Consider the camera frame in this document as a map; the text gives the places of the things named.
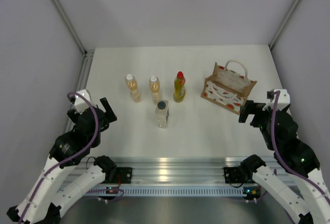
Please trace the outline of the burlap watermelon canvas bag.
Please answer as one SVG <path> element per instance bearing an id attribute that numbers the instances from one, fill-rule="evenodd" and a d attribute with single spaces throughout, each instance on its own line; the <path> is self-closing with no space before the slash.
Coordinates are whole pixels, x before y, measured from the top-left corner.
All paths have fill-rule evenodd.
<path id="1" fill-rule="evenodd" d="M 244 73 L 231 70 L 230 63 L 239 64 Z M 247 67 L 237 60 L 228 60 L 224 66 L 214 65 L 212 75 L 204 81 L 201 98 L 239 115 L 257 81 L 248 78 Z"/>

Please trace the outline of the amber bottle white cap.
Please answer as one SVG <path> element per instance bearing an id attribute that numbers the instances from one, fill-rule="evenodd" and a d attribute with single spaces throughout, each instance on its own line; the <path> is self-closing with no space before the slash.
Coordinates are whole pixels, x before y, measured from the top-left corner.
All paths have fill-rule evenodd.
<path id="1" fill-rule="evenodd" d="M 129 88 L 130 96 L 135 103 L 141 101 L 141 94 L 138 89 L 138 84 L 135 77 L 132 74 L 127 74 L 125 78 L 126 84 Z"/>
<path id="2" fill-rule="evenodd" d="M 159 78 L 152 75 L 150 77 L 149 87 L 151 90 L 152 101 L 155 105 L 157 105 L 161 99 Z"/>

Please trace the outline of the clear jar grey lid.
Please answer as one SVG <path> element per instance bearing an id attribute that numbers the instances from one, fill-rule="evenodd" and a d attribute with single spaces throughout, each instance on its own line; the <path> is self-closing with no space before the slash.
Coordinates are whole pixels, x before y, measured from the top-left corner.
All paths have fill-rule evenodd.
<path id="1" fill-rule="evenodd" d="M 156 105 L 155 113 L 158 127 L 166 129 L 168 126 L 169 102 L 167 100 L 160 100 Z"/>

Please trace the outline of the yellow bottle red cap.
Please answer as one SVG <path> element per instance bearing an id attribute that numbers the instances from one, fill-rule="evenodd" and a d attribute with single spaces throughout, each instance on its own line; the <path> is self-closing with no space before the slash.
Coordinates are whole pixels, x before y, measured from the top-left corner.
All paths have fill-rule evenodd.
<path id="1" fill-rule="evenodd" d="M 186 90 L 185 90 L 186 79 L 182 71 L 177 73 L 177 76 L 174 80 L 174 94 L 173 99 L 175 102 L 179 103 L 184 100 Z"/>

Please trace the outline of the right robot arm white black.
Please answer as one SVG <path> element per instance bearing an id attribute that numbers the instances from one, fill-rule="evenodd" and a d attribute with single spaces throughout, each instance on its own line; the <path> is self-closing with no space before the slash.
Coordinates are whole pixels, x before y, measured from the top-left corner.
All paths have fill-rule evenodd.
<path id="1" fill-rule="evenodd" d="M 245 181 L 259 184 L 286 211 L 293 223 L 329 223 L 329 190 L 323 180 L 314 151 L 297 137 L 298 125 L 287 113 L 289 105 L 276 112 L 264 103 L 246 101 L 239 122 L 253 115 L 250 125 L 260 129 L 267 148 L 274 152 L 278 164 L 293 179 L 300 193 L 284 184 L 257 155 L 240 163 L 238 170 Z"/>

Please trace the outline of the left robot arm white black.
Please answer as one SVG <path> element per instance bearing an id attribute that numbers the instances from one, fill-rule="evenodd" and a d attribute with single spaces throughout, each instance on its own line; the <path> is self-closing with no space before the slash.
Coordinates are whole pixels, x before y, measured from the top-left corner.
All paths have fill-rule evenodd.
<path id="1" fill-rule="evenodd" d="M 109 157 L 95 159 L 81 176 L 64 189 L 61 186 L 92 148 L 101 143 L 101 132 L 117 120 L 106 98 L 103 109 L 91 103 L 84 93 L 69 93 L 74 108 L 67 115 L 73 128 L 60 135 L 49 152 L 46 164 L 27 197 L 10 207 L 7 216 L 16 223 L 58 223 L 83 195 L 96 185 L 116 178 L 117 166 Z"/>

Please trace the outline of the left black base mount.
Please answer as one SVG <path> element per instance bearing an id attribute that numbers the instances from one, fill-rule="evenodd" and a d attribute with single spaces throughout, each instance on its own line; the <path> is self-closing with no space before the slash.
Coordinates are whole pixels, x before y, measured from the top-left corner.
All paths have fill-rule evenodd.
<path id="1" fill-rule="evenodd" d="M 132 176 L 132 167 L 118 167 L 111 182 L 113 184 L 130 184 Z"/>

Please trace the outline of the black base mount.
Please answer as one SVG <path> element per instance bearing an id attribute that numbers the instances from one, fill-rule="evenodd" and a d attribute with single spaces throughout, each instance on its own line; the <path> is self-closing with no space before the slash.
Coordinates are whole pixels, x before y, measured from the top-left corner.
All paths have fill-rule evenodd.
<path id="1" fill-rule="evenodd" d="M 118 167 L 111 182 L 113 184 L 130 184 L 132 176 L 132 167 Z"/>
<path id="2" fill-rule="evenodd" d="M 246 182 L 245 173 L 240 167 L 224 167 L 223 172 L 226 184 L 243 184 Z"/>

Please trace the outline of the left side aluminium rail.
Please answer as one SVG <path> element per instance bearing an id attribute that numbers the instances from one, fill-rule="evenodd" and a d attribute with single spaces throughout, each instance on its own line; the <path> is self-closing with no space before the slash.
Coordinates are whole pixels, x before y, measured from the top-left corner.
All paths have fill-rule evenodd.
<path id="1" fill-rule="evenodd" d="M 83 56 L 78 78 L 75 83 L 75 87 L 73 88 L 74 92 L 78 92 L 86 88 L 94 53 L 95 50 L 87 50 L 85 55 Z"/>

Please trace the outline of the aluminium rail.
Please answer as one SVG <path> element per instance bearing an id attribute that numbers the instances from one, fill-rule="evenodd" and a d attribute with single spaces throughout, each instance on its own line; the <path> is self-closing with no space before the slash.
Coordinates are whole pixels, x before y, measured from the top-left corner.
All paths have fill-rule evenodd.
<path id="1" fill-rule="evenodd" d="M 78 92 L 86 88 L 94 53 L 95 50 L 87 50 L 85 55 L 83 56 L 78 78 L 75 83 L 75 87 L 73 88 L 74 92 Z"/>
<path id="2" fill-rule="evenodd" d="M 239 166 L 244 157 L 113 157 L 112 160 L 118 167 L 132 168 L 132 186 L 222 186 L 226 184 L 224 168 Z"/>

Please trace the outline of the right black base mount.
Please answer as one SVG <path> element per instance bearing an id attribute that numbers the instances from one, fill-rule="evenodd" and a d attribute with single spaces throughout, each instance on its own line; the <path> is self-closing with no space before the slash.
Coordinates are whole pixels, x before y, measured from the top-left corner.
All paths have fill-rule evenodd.
<path id="1" fill-rule="evenodd" d="M 243 184 L 246 182 L 245 173 L 240 167 L 224 167 L 223 172 L 226 184 Z"/>

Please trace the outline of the aluminium front rail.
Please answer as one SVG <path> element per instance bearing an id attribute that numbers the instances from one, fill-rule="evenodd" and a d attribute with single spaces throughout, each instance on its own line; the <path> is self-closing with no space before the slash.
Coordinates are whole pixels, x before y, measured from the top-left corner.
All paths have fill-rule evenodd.
<path id="1" fill-rule="evenodd" d="M 132 168 L 132 186 L 222 186 L 226 184 L 224 168 L 239 166 L 244 157 L 113 157 L 112 160 L 118 167 Z"/>

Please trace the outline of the right aluminium frame post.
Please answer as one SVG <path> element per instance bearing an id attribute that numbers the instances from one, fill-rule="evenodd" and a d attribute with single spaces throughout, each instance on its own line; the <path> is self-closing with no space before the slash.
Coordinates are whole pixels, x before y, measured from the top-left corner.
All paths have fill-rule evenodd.
<path id="1" fill-rule="evenodd" d="M 274 33 L 270 43 L 269 43 L 269 49 L 273 50 L 276 43 L 280 39 L 282 33 L 284 32 L 285 28 L 289 24 L 290 20 L 294 16 L 297 8 L 301 4 L 303 0 L 293 0 L 292 3 L 289 5 L 289 9 L 285 12 L 285 15 L 283 16 L 278 28 L 276 29 L 276 32 Z"/>

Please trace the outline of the aluminium frame post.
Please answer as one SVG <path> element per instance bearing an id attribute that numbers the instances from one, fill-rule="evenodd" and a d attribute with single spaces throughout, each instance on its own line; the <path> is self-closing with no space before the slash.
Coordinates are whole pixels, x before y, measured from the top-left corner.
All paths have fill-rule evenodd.
<path id="1" fill-rule="evenodd" d="M 278 28 L 276 29 L 276 32 L 274 33 L 270 43 L 269 43 L 269 49 L 273 50 L 276 43 L 280 39 L 282 33 L 284 32 L 285 28 L 289 24 L 290 20 L 294 16 L 297 8 L 301 4 L 303 0 L 293 0 L 292 3 L 289 5 L 289 9 L 285 12 L 285 15 L 283 16 Z"/>
<path id="2" fill-rule="evenodd" d="M 85 56 L 86 49 L 79 38 L 71 20 L 69 19 L 67 12 L 65 11 L 62 3 L 60 0 L 50 0 L 52 5 L 54 6 L 55 10 L 57 11 L 59 17 L 61 18 L 65 28 L 68 30 L 70 36 L 72 37 L 73 41 L 75 42 L 76 46 L 78 47 L 79 51 Z"/>

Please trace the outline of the left aluminium frame post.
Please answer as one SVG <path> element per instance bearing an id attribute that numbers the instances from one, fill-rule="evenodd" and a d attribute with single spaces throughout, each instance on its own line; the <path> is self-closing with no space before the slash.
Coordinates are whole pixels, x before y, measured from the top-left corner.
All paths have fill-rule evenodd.
<path id="1" fill-rule="evenodd" d="M 62 3 L 60 0 L 50 0 L 52 5 L 54 6 L 55 10 L 57 11 L 59 17 L 61 18 L 65 28 L 68 30 L 70 36 L 72 37 L 73 41 L 75 42 L 76 46 L 78 47 L 79 51 L 85 56 L 86 49 L 79 38 L 71 20 L 69 19 L 67 12 L 65 11 Z"/>

